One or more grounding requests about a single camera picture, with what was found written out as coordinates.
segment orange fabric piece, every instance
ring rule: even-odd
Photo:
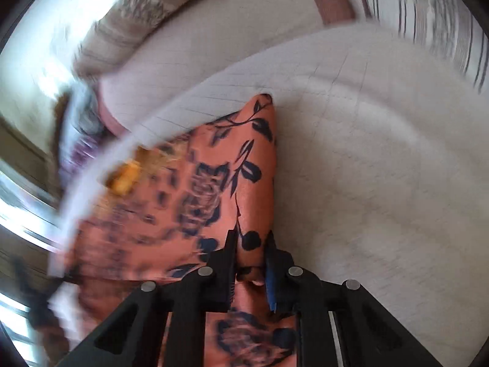
[[[67,265],[93,329],[141,281],[168,283],[240,235],[229,313],[208,313],[204,365],[295,365],[293,317],[272,320],[263,247],[272,228],[275,111],[270,95],[154,148],[132,191],[80,224]]]

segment orange floral cloth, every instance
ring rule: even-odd
[[[86,330],[141,281],[169,283],[205,264],[236,229],[233,308],[208,313],[205,366],[296,364],[293,317],[272,321],[263,285],[275,134],[270,95],[254,96],[241,111],[151,150],[131,192],[102,199],[67,255],[68,267],[79,269]]]

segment dark blue flower pattern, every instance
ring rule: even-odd
[[[269,122],[264,118],[255,117],[256,114],[272,104],[270,95],[267,95],[267,99],[268,102],[266,102],[264,105],[260,104],[260,101],[258,100],[255,102],[255,106],[253,107],[253,114],[247,120],[240,122],[235,121],[238,113],[236,112],[213,121],[211,124],[214,126],[214,136],[211,139],[210,146],[214,147],[221,139],[227,138],[233,128],[240,127],[248,123],[251,123],[251,127],[256,132],[263,135],[268,140],[268,142],[272,142],[273,134],[270,129]]]
[[[194,237],[221,216],[221,194],[229,176],[229,163],[211,167],[198,163],[177,208],[178,227],[184,237]]]
[[[216,342],[231,357],[229,367],[266,367],[280,363],[294,353],[295,331],[273,331],[250,313],[232,309],[216,323]]]

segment navy leaf print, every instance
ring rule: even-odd
[[[222,192],[226,187],[227,177],[229,176],[229,162],[223,165],[219,165],[219,167],[216,168],[214,175],[215,176],[222,175],[221,185],[219,187],[219,189]]]
[[[169,168],[169,170],[170,170],[170,179],[169,179],[170,186],[173,187],[173,189],[176,189],[178,184],[177,170],[174,168]]]
[[[216,239],[199,239],[197,247],[200,249],[199,259],[202,262],[207,262],[209,260],[209,254],[218,247],[218,242]]]
[[[262,108],[262,105],[260,105],[260,101],[257,100],[255,102],[255,106],[253,107],[253,113],[258,113],[261,108]]]
[[[295,332],[290,328],[276,328],[272,333],[272,343],[282,349],[290,349],[295,344]]]
[[[248,151],[248,150],[251,150],[253,148],[253,143],[255,141],[251,141],[251,144],[248,145],[250,143],[250,141],[246,141],[245,143],[243,143],[243,145],[241,146],[240,148],[240,152],[238,153],[238,157],[236,158],[236,160],[234,160],[234,162],[237,162],[241,157],[243,157],[243,155]]]
[[[168,201],[168,194],[166,192],[158,192],[157,195],[158,204],[162,207],[166,207],[166,202]]]
[[[143,274],[146,273],[146,271],[148,269],[150,269],[152,266],[150,263],[147,263],[147,262],[143,262],[141,263],[136,269],[135,269],[135,273],[136,273],[136,276],[138,277],[139,280],[142,280],[142,276]]]
[[[258,232],[250,230],[241,237],[241,246],[246,251],[257,249],[262,245],[262,239]]]
[[[202,250],[202,252],[205,252],[206,254],[215,251],[217,246],[217,240],[213,239],[212,237],[209,239],[200,238],[198,242],[198,247]]]
[[[160,147],[158,147],[158,149],[160,149],[162,152],[165,152],[165,153],[170,154],[170,155],[175,154],[175,151],[173,150],[172,145],[170,145],[169,143],[165,143],[165,144],[161,145]]]
[[[222,123],[223,121],[234,120],[238,114],[239,114],[238,111],[236,111],[234,113],[229,113],[226,116],[222,116],[222,117],[219,117],[218,119],[216,119],[214,121],[211,121],[209,124],[217,124],[217,123]]]
[[[219,320],[218,321],[218,323],[217,323],[217,332],[218,332],[217,342],[218,342],[218,345],[220,346],[220,348],[224,352],[227,352],[227,353],[233,355],[234,352],[231,350],[231,347],[225,341],[222,340],[224,333],[230,328],[231,328],[231,324],[228,321],[226,321],[226,320]]]
[[[233,179],[231,180],[231,197],[233,196],[234,192],[236,192],[237,186],[238,186],[238,176],[234,175]]]
[[[108,241],[110,243],[116,243],[117,242],[117,237],[116,237],[115,233],[113,233],[113,232],[107,232],[105,239],[106,239],[106,241]]]
[[[188,239],[189,237],[197,236],[199,232],[198,228],[182,228],[183,237]]]
[[[273,135],[270,129],[270,125],[268,125],[268,121],[263,118],[256,118],[252,121],[253,124],[251,124],[251,127],[253,127],[255,131],[262,134],[266,139],[268,139],[269,142],[272,142]]]
[[[189,273],[196,266],[200,266],[200,264],[179,265],[179,266],[175,266],[173,268],[168,269],[167,273],[170,274],[170,277],[181,278],[181,277],[184,277],[185,274]]]
[[[188,154],[187,160],[190,163],[193,163],[195,161],[195,150],[190,150],[190,153]]]
[[[128,255],[127,251],[118,249],[111,254],[110,259],[114,262],[122,262],[124,259],[126,259],[127,255]]]
[[[156,218],[154,215],[151,214],[144,215],[142,220],[147,224],[156,225]]]
[[[156,239],[145,234],[138,234],[132,238],[132,241],[141,246],[152,246],[155,244]]]
[[[223,131],[223,128],[219,128],[216,131],[216,133],[214,134],[214,136],[212,137],[211,146],[216,146],[217,143],[221,139],[226,138],[229,135],[230,132],[231,132],[231,127],[224,129],[224,131]]]
[[[252,269],[251,266],[243,266],[242,268],[238,268],[236,270],[236,280],[241,280],[241,279],[243,279],[243,276],[250,274],[251,269]]]
[[[262,178],[262,171],[260,170],[260,168],[250,161],[246,161],[243,163],[241,173],[243,174],[243,177],[253,183],[258,182]]]
[[[205,226],[211,226],[214,222],[217,222],[221,218],[221,202],[217,205],[212,213],[212,216],[205,222]]]

